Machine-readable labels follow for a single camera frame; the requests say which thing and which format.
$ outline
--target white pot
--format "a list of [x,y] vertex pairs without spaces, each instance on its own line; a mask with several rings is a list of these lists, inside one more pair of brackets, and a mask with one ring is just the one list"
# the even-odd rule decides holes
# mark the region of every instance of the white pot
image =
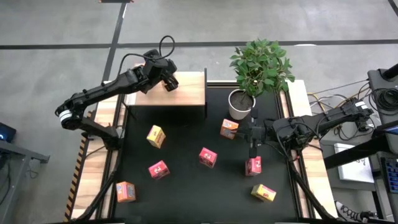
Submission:
[[[233,94],[234,92],[237,92],[237,91],[242,91],[242,90],[234,90],[234,91],[232,91],[232,92],[229,94],[229,97],[228,97],[229,114],[231,115],[231,117],[232,117],[233,119],[240,120],[240,119],[243,119],[244,117],[246,117],[246,116],[249,114],[249,112],[250,112],[251,109],[248,109],[248,110],[246,110],[246,111],[240,111],[240,110],[235,109],[235,108],[232,106],[232,104],[231,104],[231,96],[232,96],[232,94]],[[255,105],[256,105],[256,99],[253,97],[253,106],[252,106],[252,108],[253,108]]]

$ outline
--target cardboard box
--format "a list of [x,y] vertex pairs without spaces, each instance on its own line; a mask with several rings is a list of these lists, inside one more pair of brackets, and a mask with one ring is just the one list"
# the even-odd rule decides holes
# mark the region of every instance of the cardboard box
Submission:
[[134,184],[120,182],[116,184],[116,195],[118,202],[132,202],[136,200],[136,190]]
[[149,134],[147,136],[147,139],[149,143],[155,147],[160,148],[163,140],[166,138],[166,135],[164,134],[162,128],[159,126],[153,125],[152,128],[149,131]]
[[150,172],[150,176],[153,179],[160,179],[170,173],[169,168],[167,168],[166,164],[163,161],[159,161],[148,169]]
[[217,153],[215,152],[211,152],[210,150],[208,150],[207,148],[203,148],[199,154],[199,161],[210,167],[213,168],[214,164],[216,164],[216,160],[217,160]]
[[257,156],[246,161],[246,175],[255,176],[261,173],[261,157]]
[[253,187],[251,194],[263,201],[270,200],[271,202],[273,202],[276,192],[262,184],[257,184],[256,186]]
[[232,130],[237,129],[239,126],[238,123],[235,123],[233,121],[224,119],[223,124],[221,125],[221,132],[220,134],[222,136],[225,136],[229,139],[234,139],[235,133],[232,133]]

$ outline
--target potted plant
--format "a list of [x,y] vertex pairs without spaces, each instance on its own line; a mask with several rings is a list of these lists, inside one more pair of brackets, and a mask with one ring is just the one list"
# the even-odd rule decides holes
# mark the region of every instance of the potted plant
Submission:
[[244,48],[235,48],[231,56],[231,65],[238,74],[236,81],[239,89],[229,94],[229,113],[234,119],[243,119],[256,105],[256,97],[265,91],[287,91],[286,79],[294,82],[295,77],[289,71],[290,60],[283,58],[286,51],[278,42],[255,40]]

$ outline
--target gray floor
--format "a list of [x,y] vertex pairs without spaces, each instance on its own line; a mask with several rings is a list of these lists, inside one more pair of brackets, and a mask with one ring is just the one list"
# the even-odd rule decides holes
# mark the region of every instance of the gray floor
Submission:
[[[0,0],[0,45],[110,44],[120,6],[95,0]],[[398,39],[398,17],[387,0],[147,0],[127,5],[119,43],[157,43],[167,34],[177,42]],[[284,48],[307,91],[364,80],[368,70],[398,62],[398,44]],[[124,54],[146,50],[117,49],[110,79]],[[177,48],[170,58],[180,71],[206,67],[209,80],[232,80],[233,50]],[[0,50],[0,121],[18,130],[16,144],[51,155],[47,165],[32,165],[40,175],[26,178],[15,223],[63,220],[80,133],[62,129],[53,112],[72,93],[100,83],[108,52]],[[140,62],[128,58],[124,68]],[[361,85],[320,96],[350,96]],[[354,209],[374,209],[369,192],[333,189],[333,195]]]

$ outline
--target desk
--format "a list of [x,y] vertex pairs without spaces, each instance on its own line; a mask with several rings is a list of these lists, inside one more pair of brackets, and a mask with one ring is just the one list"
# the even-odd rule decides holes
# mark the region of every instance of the desk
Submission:
[[[311,114],[307,92],[302,80],[296,80],[295,83],[289,83],[290,92],[280,94],[280,102],[283,108],[283,114],[288,116],[301,116]],[[108,125],[114,121],[114,114],[116,108],[117,97],[113,97],[98,103],[96,110],[95,121],[102,125]],[[125,117],[124,108],[119,110],[119,117],[116,122],[122,125]],[[96,193],[100,189],[101,180],[103,178],[104,167],[106,164],[107,152],[105,149],[98,153],[91,155],[87,159],[83,159],[87,152],[94,151],[103,143],[100,139],[87,141],[83,138],[76,161],[75,173],[71,184],[70,193],[67,201],[67,211],[65,212],[65,220],[78,217],[85,208],[90,204]],[[116,158],[118,152],[113,152],[110,161]],[[331,193],[328,176],[326,174],[325,165],[323,164],[322,153],[315,148],[308,147],[303,150],[303,161],[307,173],[308,184],[320,201],[320,203],[328,210],[330,214],[337,217],[336,209]],[[301,190],[299,190],[300,202],[303,216],[308,217],[309,211],[306,204],[306,199]],[[108,214],[110,191],[104,200],[102,217]]]

